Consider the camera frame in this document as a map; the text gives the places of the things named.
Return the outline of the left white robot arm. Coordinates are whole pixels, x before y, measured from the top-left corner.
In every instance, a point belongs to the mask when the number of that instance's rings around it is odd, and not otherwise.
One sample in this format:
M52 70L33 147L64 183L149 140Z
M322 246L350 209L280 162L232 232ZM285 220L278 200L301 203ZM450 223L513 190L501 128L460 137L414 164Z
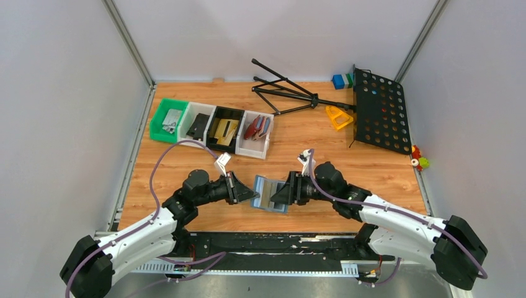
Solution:
M185 226L198 216L198 207L217 201L239 204L259 196L229 171L211 181L205 170L189 173L158 210L128 228L94 239L77 241L60 271L66 297L105 297L130 271L166 254L184 256L190 248Z

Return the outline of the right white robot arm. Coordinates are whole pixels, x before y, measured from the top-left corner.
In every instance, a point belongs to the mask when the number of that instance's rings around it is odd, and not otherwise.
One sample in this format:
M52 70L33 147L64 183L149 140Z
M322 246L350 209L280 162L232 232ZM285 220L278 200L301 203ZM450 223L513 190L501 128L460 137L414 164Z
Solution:
M348 183L330 162L315 167L312 175L290 172L270 200L286 205L329 201L339 215L363 224L354 242L362 259L378 254L413 261L466 291L484 277L488 249L465 219L430 217L391 204Z

